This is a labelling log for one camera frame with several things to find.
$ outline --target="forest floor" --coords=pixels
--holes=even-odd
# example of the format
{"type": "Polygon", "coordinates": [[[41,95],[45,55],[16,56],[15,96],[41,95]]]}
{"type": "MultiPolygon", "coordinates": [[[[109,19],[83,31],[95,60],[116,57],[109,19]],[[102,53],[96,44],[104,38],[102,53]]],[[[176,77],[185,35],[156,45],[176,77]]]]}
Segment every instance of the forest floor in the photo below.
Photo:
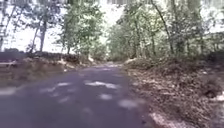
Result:
{"type": "Polygon", "coordinates": [[[224,61],[183,60],[130,60],[124,69],[134,78],[133,91],[146,99],[148,116],[162,128],[222,128],[224,61]]]}
{"type": "Polygon", "coordinates": [[[18,87],[27,82],[83,67],[85,65],[73,64],[63,60],[50,61],[44,58],[25,58],[10,65],[0,63],[0,87],[18,87]]]}

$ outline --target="asphalt road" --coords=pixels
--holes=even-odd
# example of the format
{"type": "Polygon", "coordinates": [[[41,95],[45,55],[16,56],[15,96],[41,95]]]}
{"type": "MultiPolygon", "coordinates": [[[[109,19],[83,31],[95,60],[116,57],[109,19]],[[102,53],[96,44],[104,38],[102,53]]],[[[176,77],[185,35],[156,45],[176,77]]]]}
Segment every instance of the asphalt road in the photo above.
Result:
{"type": "Polygon", "coordinates": [[[113,65],[0,90],[0,128],[144,128],[144,102],[113,65]]]}

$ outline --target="dry leaves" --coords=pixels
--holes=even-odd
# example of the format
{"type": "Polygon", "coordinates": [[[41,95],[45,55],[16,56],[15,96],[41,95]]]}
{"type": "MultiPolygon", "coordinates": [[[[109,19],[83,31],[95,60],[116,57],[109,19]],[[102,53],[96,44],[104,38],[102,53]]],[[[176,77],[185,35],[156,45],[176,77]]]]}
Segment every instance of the dry leaves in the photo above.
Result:
{"type": "Polygon", "coordinates": [[[205,62],[169,62],[149,70],[125,68],[135,78],[133,90],[148,100],[149,113],[165,113],[174,120],[173,127],[164,127],[175,128],[175,121],[181,120],[188,124],[183,126],[186,128],[210,128],[214,115],[210,101],[222,91],[221,71],[211,69],[205,62]]]}

